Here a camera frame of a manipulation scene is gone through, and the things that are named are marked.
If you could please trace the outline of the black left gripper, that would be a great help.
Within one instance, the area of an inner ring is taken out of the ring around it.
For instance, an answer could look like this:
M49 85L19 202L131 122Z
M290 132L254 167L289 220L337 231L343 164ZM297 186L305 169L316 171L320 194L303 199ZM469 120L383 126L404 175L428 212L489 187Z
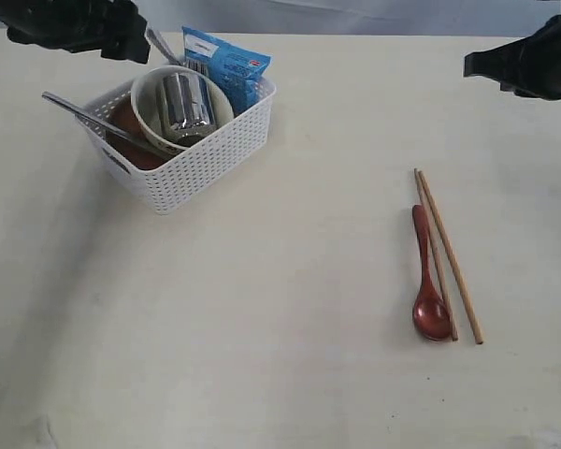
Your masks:
M149 60L147 21L132 1L0 0L0 22L14 43L71 53L100 51L105 59L143 65Z

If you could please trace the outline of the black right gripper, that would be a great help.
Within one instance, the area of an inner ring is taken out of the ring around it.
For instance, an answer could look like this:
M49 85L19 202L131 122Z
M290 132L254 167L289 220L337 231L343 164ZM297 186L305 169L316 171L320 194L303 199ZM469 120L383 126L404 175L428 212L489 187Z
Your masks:
M561 100L561 14L532 36L466 55L463 77L515 80L517 96Z

